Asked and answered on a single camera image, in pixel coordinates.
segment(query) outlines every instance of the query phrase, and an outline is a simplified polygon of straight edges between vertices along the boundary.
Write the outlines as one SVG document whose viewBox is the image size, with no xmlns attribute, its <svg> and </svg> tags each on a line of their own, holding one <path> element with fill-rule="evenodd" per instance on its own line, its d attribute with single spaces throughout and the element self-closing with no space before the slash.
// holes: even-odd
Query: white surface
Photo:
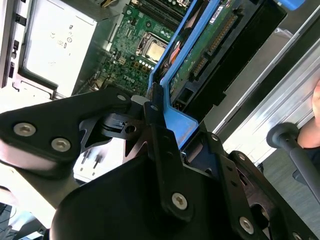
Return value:
<svg viewBox="0 0 320 240">
<path fill-rule="evenodd" d="M 74 165 L 74 177 L 87 183 L 120 166 L 123 163 L 124 143 L 123 139 L 113 138 L 108 144 L 93 147 L 83 164 L 85 153 L 82 153 Z M 97 155 L 102 155 L 103 158 L 94 168 Z"/>
<path fill-rule="evenodd" d="M 60 0 L 38 0 L 33 14 L 25 67 L 69 97 L 97 22 Z"/>
</svg>

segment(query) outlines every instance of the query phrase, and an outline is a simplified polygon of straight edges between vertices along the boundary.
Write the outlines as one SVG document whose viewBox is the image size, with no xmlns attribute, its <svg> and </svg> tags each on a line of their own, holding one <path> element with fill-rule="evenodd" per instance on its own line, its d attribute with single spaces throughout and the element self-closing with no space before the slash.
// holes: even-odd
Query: black plastic arm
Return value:
<svg viewBox="0 0 320 240">
<path fill-rule="evenodd" d="M 268 144 L 273 148 L 282 148 L 290 156 L 296 169 L 300 172 L 315 199 L 320 204 L 320 175 L 306 152 L 296 139 L 299 130 L 293 123 L 285 122 L 273 127 L 267 136 Z"/>
<path fill-rule="evenodd" d="M 90 147 L 87 141 L 98 120 L 110 113 L 126 113 L 131 105 L 129 96 L 119 89 L 107 88 L 2 113 L 0 159 L 41 176 L 66 176 L 85 149 L 82 146 Z M 30 131 L 23 126 L 15 129 L 20 123 L 32 125 L 34 134 L 17 134 L 17 131 Z M 67 140 L 69 150 L 55 150 L 52 144 L 57 138 Z M 101 134 L 96 142 L 101 145 L 110 139 Z"/>
</svg>

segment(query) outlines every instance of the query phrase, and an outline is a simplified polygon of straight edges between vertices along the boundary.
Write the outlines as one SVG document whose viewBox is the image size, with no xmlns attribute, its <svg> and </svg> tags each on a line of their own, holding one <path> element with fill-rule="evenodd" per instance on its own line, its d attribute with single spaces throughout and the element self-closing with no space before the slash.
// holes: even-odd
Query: sheet metal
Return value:
<svg viewBox="0 0 320 240">
<path fill-rule="evenodd" d="M 319 78 L 320 39 L 225 141 L 225 150 L 242 151 L 260 164 L 275 151 L 266 142 L 273 126 L 291 122 L 300 128 L 313 117 L 311 100 Z"/>
</svg>

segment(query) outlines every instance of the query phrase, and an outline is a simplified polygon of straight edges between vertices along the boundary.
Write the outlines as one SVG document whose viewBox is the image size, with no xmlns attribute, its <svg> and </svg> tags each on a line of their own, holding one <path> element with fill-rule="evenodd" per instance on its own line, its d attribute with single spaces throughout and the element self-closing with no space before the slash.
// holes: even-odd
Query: blue plastic bracket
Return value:
<svg viewBox="0 0 320 240">
<path fill-rule="evenodd" d="M 179 149 L 183 146 L 183 144 L 188 140 L 188 138 L 192 135 L 192 133 L 197 129 L 199 126 L 197 120 L 193 119 L 192 117 L 187 116 L 181 111 L 173 108 L 170 104 L 170 96 L 169 96 L 169 82 L 174 77 L 176 72 L 178 71 L 181 64 L 184 62 L 185 58 L 189 54 L 190 50 L 196 43 L 199 35 L 205 29 L 206 25 L 208 24 L 209 20 L 211 19 L 212 15 L 214 14 L 217 6 L 219 4 L 219 0 L 211 0 L 207 7 L 205 8 L 202 16 L 199 18 L 199 21 L 195 25 L 193 31 L 191 32 L 189 38 L 185 42 L 183 48 L 181 49 L 180 53 L 176 57 L 176 60 L 169 68 L 163 79 L 161 80 L 160 84 L 164 89 L 164 104 L 163 104 L 163 114 L 166 123 L 166 127 L 174 132 L 175 139 L 177 141 Z M 153 72 L 150 74 L 149 77 L 149 88 L 153 83 L 154 72 L 160 67 L 164 57 L 167 55 L 168 51 L 171 49 L 172 45 L 174 44 L 175 39 L 178 36 L 178 33 L 184 27 L 188 16 L 191 14 L 192 9 L 195 7 L 197 1 L 194 0 L 189 7 L 187 13 L 185 14 L 181 24 L 179 25 L 177 31 L 174 33 L 173 37 L 171 38 L 170 43 L 168 44 L 165 52 L 163 53 L 162 57 L 160 58 L 159 62 L 155 66 Z"/>
</svg>

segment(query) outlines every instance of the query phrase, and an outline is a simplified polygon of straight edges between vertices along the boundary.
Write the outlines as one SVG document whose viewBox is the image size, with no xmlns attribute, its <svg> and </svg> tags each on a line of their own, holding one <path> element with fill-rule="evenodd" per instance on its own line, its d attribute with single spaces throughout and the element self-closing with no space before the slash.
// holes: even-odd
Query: black metal bracket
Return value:
<svg viewBox="0 0 320 240">
<path fill-rule="evenodd" d="M 230 225 L 241 239 L 317 239 L 245 154 L 227 157 L 216 135 L 198 135 L 184 149 L 187 164 L 220 181 Z"/>
<path fill-rule="evenodd" d="M 228 158 L 242 176 L 241 185 L 251 211 L 259 205 L 268 216 L 272 239 L 318 239 L 245 154 L 233 151 Z"/>
<path fill-rule="evenodd" d="M 107 88 L 5 112 L 0 115 L 0 144 L 5 149 L 0 159 L 41 176 L 63 177 L 84 150 L 82 146 L 90 147 L 87 141 L 98 120 L 110 113 L 125 113 L 131 104 L 126 94 Z M 34 134 L 17 134 L 15 126 L 20 123 L 33 126 Z M 53 148 L 52 142 L 57 138 L 69 142 L 68 151 Z M 99 144 L 109 140 L 110 137 L 99 139 Z"/>
<path fill-rule="evenodd" d="M 226 157 L 222 142 L 211 132 L 201 131 L 199 134 L 202 136 L 202 149 L 191 161 L 190 166 L 201 167 L 202 171 L 210 173 L 220 181 L 229 223 L 241 239 L 267 240 L 253 218 L 236 165 Z"/>
<path fill-rule="evenodd" d="M 152 102 L 144 103 L 146 127 L 133 147 L 125 146 L 125 162 L 147 152 L 156 168 L 160 204 L 169 215 L 189 222 L 194 213 L 192 197 L 188 192 L 186 176 L 174 133 L 166 128 L 163 112 Z M 174 194 L 184 196 L 187 204 L 177 207 Z"/>
<path fill-rule="evenodd" d="M 193 202 L 175 135 L 166 128 L 163 89 L 152 89 L 151 101 L 143 106 L 119 89 L 106 88 L 1 114 L 0 145 L 5 151 L 0 159 L 43 177 L 62 178 L 81 152 L 112 137 L 125 139 L 125 161 L 146 154 L 155 165 L 162 209 L 188 222 Z M 66 151 L 53 147 L 57 138 L 68 142 Z M 174 194 L 185 198 L 181 206 Z"/>
</svg>

